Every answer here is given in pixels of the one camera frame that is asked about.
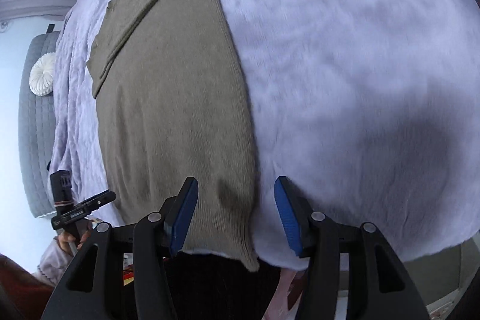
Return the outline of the pink sleeve forearm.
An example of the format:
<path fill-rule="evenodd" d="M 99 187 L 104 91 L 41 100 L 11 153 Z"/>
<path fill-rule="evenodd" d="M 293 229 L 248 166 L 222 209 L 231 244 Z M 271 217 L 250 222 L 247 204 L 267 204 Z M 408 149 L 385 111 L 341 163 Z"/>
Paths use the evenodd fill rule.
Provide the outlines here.
<path fill-rule="evenodd" d="M 55 237 L 44 251 L 32 276 L 43 284 L 56 287 L 72 261 L 72 255 L 60 248 Z"/>

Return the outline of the person's left hand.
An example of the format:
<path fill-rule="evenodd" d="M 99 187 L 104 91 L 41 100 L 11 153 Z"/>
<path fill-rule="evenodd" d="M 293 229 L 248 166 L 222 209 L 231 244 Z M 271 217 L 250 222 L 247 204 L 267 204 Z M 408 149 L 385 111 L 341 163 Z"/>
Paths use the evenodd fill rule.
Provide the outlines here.
<path fill-rule="evenodd" d="M 57 236 L 58 246 L 70 256 L 74 256 L 81 249 L 92 233 L 92 222 L 88 219 L 81 220 L 76 227 L 80 238 L 66 231 L 61 231 Z"/>

